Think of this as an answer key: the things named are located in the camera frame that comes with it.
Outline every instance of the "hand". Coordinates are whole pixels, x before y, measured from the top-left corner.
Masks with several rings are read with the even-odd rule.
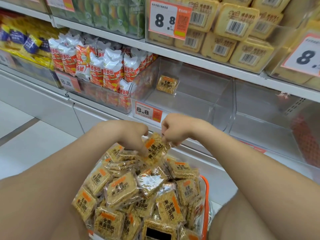
[[[187,138],[193,139],[198,121],[200,120],[179,113],[168,114],[161,125],[162,140],[178,146]]]
[[[145,124],[128,120],[109,120],[108,127],[115,129],[116,141],[124,148],[138,151],[142,156],[147,156],[148,150],[142,142],[142,136],[147,136],[149,129]]]

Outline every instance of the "price label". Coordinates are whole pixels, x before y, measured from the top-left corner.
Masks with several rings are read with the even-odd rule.
[[[47,3],[51,7],[61,8],[71,12],[75,11],[72,0],[47,0]]]
[[[3,65],[6,65],[8,67],[14,66],[14,60],[10,56],[8,52],[5,52],[3,50],[0,50],[0,63]]]
[[[136,114],[160,123],[162,110],[136,101]]]
[[[192,7],[150,0],[149,31],[184,40]]]
[[[281,66],[320,77],[320,36],[308,34]]]
[[[58,77],[59,81],[61,82],[62,86],[81,93],[81,89],[80,89],[78,80],[75,77],[67,75],[62,72],[58,72],[58,71],[56,71],[56,74],[57,74],[57,77]]]

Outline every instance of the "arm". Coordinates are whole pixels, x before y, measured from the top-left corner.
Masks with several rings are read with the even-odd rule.
[[[164,141],[190,137],[221,164],[278,239],[319,239],[320,186],[211,124],[181,114],[162,123]]]
[[[114,143],[147,153],[146,125],[104,121],[26,171],[0,181],[2,239],[50,239],[87,175]]]

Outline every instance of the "white floor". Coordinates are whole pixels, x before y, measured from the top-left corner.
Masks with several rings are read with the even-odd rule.
[[[0,101],[0,138],[33,117]],[[0,179],[23,172],[76,140],[43,121],[0,146]]]

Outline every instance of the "barcode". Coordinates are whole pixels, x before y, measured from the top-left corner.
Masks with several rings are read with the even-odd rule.
[[[203,13],[192,12],[189,23],[202,25],[205,15]]]
[[[228,23],[228,26],[226,28],[227,32],[236,34],[236,35],[240,35],[243,31],[243,28],[245,27],[245,23],[243,22],[238,22],[238,21],[234,21],[234,20],[230,20]]]
[[[225,47],[225,46],[219,45],[219,44],[216,44],[213,49],[214,53],[221,55],[221,56],[226,56],[227,51],[228,51],[228,47]]]
[[[269,5],[269,6],[277,6],[280,0],[263,0],[262,4]]]
[[[269,24],[267,24],[266,22],[261,22],[258,21],[258,23],[255,25],[254,29],[261,32],[261,33],[266,33],[267,30],[269,28]]]
[[[240,63],[245,63],[247,65],[253,66],[257,60],[258,56],[251,55],[248,53],[243,53],[239,62]]]
[[[189,46],[191,48],[195,48],[196,44],[197,44],[197,39],[186,37],[186,39],[184,40],[184,45],[185,46]]]

